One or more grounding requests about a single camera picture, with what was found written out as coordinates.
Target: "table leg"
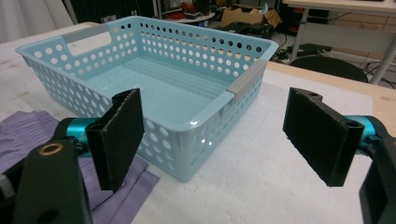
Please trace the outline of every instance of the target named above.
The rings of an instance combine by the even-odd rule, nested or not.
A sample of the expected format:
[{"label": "table leg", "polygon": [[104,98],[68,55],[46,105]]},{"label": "table leg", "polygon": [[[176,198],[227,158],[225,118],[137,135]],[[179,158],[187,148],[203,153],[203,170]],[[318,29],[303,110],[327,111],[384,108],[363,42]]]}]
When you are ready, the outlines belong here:
[{"label": "table leg", "polygon": [[392,42],[390,43],[390,46],[387,52],[385,53],[385,58],[381,61],[381,64],[375,71],[375,74],[370,79],[371,84],[375,84],[375,85],[378,84],[382,76],[384,76],[385,72],[387,71],[395,55],[396,55],[396,36],[393,38]]},{"label": "table leg", "polygon": [[294,61],[294,59],[296,59],[297,57],[297,52],[300,47],[300,41],[304,33],[304,28],[306,25],[306,18],[308,17],[308,13],[309,13],[309,8],[306,8],[303,12],[303,17],[300,20],[300,25],[298,27],[296,40],[293,45],[293,50],[291,51],[290,62]]}]

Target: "desk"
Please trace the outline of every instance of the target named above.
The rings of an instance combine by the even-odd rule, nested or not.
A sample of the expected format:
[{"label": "desk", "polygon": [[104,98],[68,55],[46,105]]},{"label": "desk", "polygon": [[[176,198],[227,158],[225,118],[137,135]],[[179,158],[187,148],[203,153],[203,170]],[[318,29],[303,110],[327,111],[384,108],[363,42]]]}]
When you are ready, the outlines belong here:
[{"label": "desk", "polygon": [[385,0],[384,2],[356,0],[283,0],[283,3],[289,4],[290,7],[305,8],[303,17],[300,21],[296,41],[291,52],[291,62],[296,58],[297,50],[302,41],[330,47],[384,53],[385,58],[377,68],[375,75],[370,79],[370,83],[378,84],[396,55],[396,34],[360,28],[307,23],[306,19],[310,8],[395,17],[396,2],[394,0]]},{"label": "desk", "polygon": [[[19,110],[74,117],[15,48],[88,26],[0,45],[0,119]],[[290,86],[322,94],[343,114],[374,114],[396,135],[396,91],[268,63],[258,98],[188,183],[150,165],[161,180],[133,223],[362,223],[358,191],[371,160],[356,156],[345,186],[327,188],[281,130]]]}]

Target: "rubber gripper pad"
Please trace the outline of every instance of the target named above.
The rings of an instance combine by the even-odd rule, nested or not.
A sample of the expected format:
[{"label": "rubber gripper pad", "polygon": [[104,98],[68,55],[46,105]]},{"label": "rubber gripper pad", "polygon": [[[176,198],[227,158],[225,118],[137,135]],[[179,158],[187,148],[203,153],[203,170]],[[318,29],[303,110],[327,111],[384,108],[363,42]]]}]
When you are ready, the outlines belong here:
[{"label": "rubber gripper pad", "polygon": [[113,106],[86,128],[101,189],[117,191],[144,134],[140,90],[115,95]]},{"label": "rubber gripper pad", "polygon": [[312,91],[290,88],[283,131],[329,187],[341,187],[364,126],[346,119]]}]

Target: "basket bottom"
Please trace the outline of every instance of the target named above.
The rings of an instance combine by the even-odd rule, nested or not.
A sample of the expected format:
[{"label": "basket bottom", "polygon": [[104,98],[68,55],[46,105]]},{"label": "basket bottom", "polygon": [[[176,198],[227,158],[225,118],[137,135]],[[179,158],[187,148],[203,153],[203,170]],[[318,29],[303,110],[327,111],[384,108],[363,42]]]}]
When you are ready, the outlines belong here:
[{"label": "basket bottom", "polygon": [[147,57],[112,68],[88,82],[109,96],[140,88],[144,113],[173,124],[190,122],[228,87],[225,81]]}]

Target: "purple cloth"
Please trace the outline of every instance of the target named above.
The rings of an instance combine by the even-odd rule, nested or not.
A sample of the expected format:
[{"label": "purple cloth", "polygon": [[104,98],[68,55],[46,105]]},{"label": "purple cloth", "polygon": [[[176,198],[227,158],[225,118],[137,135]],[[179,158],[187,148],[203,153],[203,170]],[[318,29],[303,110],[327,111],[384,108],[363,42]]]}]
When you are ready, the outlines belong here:
[{"label": "purple cloth", "polygon": [[[47,142],[58,124],[48,112],[17,112],[0,122],[0,174],[23,159],[30,150]],[[138,157],[115,194],[100,190],[91,158],[78,159],[90,200],[94,223],[131,223],[159,177],[147,171]]]}]

